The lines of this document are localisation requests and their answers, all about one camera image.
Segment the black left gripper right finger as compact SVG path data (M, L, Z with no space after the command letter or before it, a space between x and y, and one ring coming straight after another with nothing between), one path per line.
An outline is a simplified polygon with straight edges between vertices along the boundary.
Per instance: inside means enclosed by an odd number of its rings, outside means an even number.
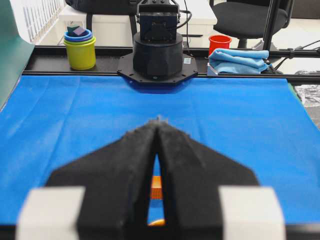
M161 122L157 126L166 225L177 240L284 240L278 198L248 167Z

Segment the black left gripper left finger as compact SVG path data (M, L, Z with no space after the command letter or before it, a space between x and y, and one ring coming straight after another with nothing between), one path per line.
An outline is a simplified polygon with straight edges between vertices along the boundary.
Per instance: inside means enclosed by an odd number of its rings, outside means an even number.
M28 193L15 238L122 240L129 225L144 225L156 131L148 123L56 168L43 187Z

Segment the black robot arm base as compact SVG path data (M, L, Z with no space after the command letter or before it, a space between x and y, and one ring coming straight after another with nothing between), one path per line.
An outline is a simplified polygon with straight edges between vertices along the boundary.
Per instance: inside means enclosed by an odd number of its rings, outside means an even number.
M143 0L137 5L139 32L132 53L119 59L117 73L144 84L176 84L198 74L194 58L183 53L177 32L182 10L175 0Z

